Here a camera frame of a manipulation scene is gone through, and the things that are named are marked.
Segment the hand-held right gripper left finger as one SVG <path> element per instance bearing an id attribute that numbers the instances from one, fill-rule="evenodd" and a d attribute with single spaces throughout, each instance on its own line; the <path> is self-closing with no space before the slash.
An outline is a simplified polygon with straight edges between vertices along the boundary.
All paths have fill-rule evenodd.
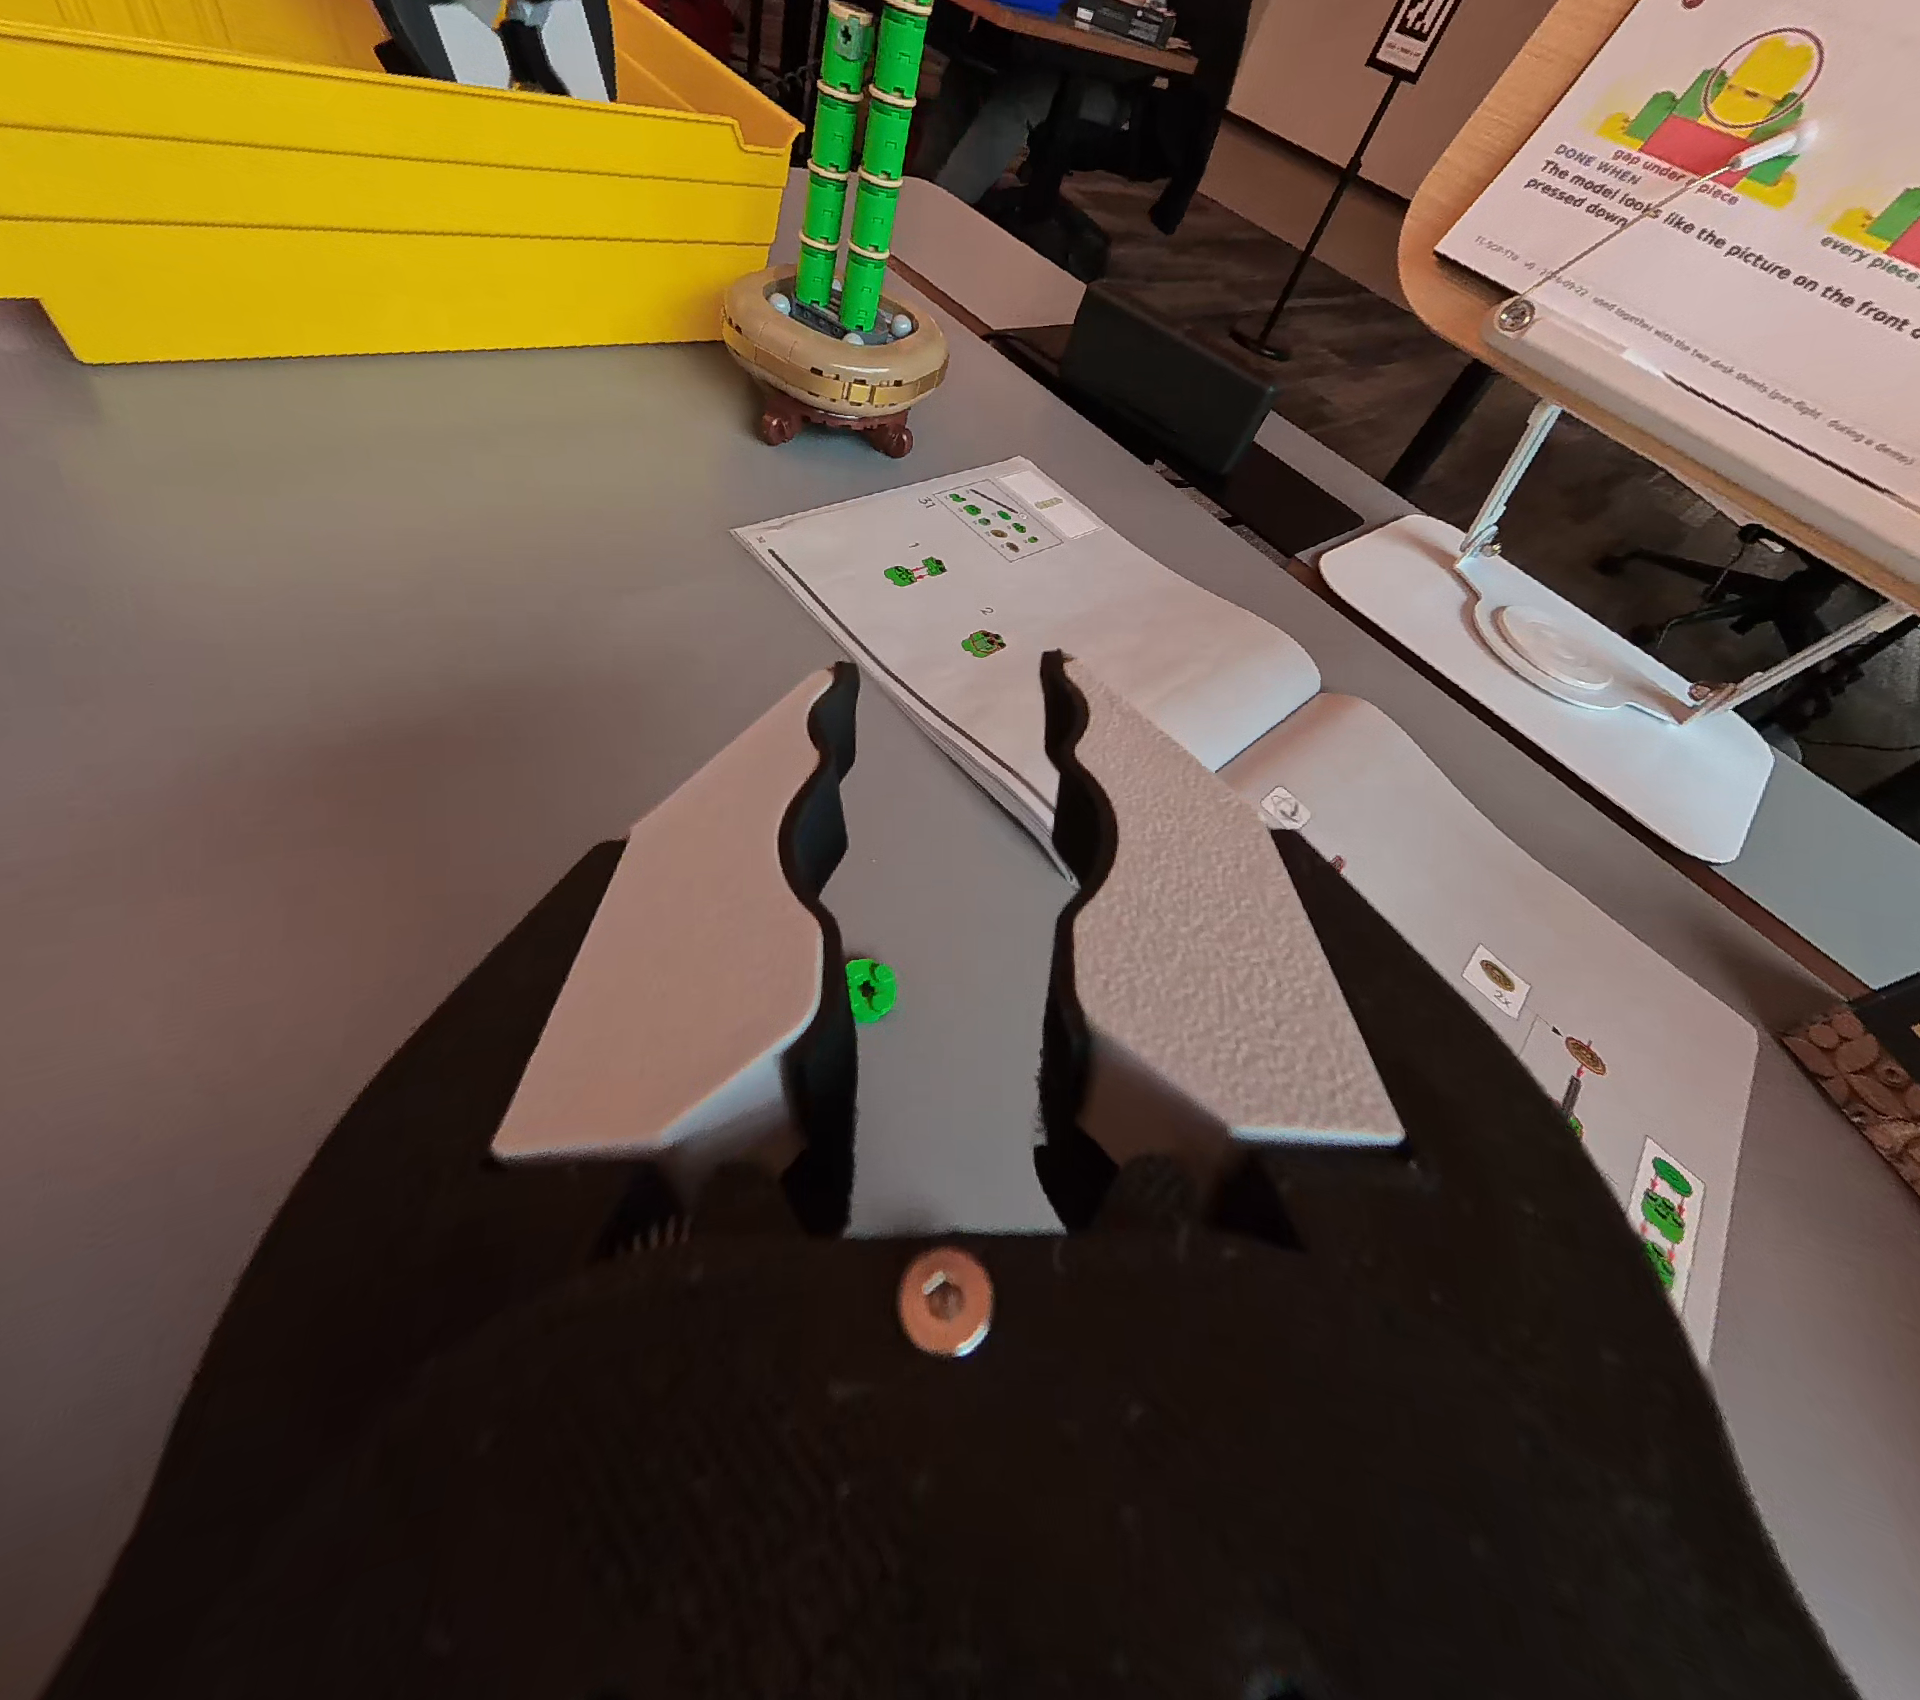
<path id="1" fill-rule="evenodd" d="M 633 827 L 496 1163 L 639 1161 L 683 1207 L 751 1165 L 807 1233 L 849 1228 L 857 1024 L 824 890 L 859 685 L 846 660 L 807 675 Z"/>

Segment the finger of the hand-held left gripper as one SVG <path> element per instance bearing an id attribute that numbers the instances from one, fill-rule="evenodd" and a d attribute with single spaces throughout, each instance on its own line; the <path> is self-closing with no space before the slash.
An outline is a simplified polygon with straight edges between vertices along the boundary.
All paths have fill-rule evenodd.
<path id="1" fill-rule="evenodd" d="M 511 89 L 513 61 L 503 41 L 503 16 L 513 0 L 442 0 L 432 5 L 432 29 L 446 75 L 469 89 Z"/>
<path id="2" fill-rule="evenodd" d="M 579 103 L 613 100 L 610 75 L 582 0 L 529 2 L 539 86 Z"/>

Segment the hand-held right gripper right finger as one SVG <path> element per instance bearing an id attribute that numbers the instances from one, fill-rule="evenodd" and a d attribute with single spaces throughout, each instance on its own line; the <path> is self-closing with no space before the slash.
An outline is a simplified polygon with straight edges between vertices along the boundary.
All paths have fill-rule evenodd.
<path id="1" fill-rule="evenodd" d="M 1068 1233 L 1165 1163 L 1213 1208 L 1264 1151 L 1391 1157 L 1406 1129 L 1277 837 L 1093 667 L 1040 662 L 1071 879 L 1052 941 L 1035 1173 Z"/>

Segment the yellow plastic bin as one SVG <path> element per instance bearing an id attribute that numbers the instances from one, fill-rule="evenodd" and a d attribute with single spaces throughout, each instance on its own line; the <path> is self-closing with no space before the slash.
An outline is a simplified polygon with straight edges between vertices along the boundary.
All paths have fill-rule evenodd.
<path id="1" fill-rule="evenodd" d="M 607 2 L 602 104 L 393 76 L 365 0 L 3 0 L 3 296 L 89 364 L 716 340 L 800 124 Z"/>

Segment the green bamboo brick model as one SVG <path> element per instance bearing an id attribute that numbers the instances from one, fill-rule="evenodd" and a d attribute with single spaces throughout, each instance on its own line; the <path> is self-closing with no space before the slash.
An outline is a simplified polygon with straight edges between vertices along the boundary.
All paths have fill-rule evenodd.
<path id="1" fill-rule="evenodd" d="M 723 343 L 762 391 L 758 437 L 853 432 L 900 458 L 948 371 L 941 326 L 891 294 L 905 157 L 935 0 L 834 0 L 815 85 L 797 262 L 738 279 Z"/>

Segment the grey desk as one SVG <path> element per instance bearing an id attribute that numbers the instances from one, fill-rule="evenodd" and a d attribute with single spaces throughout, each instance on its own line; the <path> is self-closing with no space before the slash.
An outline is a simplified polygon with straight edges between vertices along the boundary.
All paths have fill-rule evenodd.
<path id="1" fill-rule="evenodd" d="M 590 847 L 834 657 L 733 530 L 1025 457 L 1290 632 L 1538 864 L 1771 1032 L 1838 979 L 1775 939 L 1861 901 L 1806 773 L 1735 890 L 1602 814 L 965 331 L 906 462 L 769 449 L 723 350 L 86 369 L 5 304 L 5 1697 L 112 1569 L 229 1293 L 372 1073 Z M 1062 882 L 862 691 L 857 1228 L 1038 1227 Z M 1713 1376 L 1863 1697 L 1917 1697 L 1917 1200 L 1758 1055 Z"/>

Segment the building instruction booklet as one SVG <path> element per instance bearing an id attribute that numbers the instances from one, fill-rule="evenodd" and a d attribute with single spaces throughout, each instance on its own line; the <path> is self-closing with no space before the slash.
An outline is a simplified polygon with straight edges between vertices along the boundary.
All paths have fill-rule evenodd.
<path id="1" fill-rule="evenodd" d="M 1270 830 L 1301 830 L 1495 1026 L 1619 1197 L 1698 1358 L 1761 1032 L 1511 841 L 1387 713 L 1028 461 L 734 530 L 924 734 L 1051 847 L 1062 651 Z"/>

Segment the black box device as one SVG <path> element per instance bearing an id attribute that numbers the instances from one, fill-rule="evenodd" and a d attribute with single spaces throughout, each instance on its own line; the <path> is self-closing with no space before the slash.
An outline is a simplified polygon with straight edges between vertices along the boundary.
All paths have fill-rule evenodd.
<path id="1" fill-rule="evenodd" d="M 1274 377 L 1090 284 L 1062 354 L 1062 387 L 1190 479 L 1230 479 L 1277 409 Z"/>

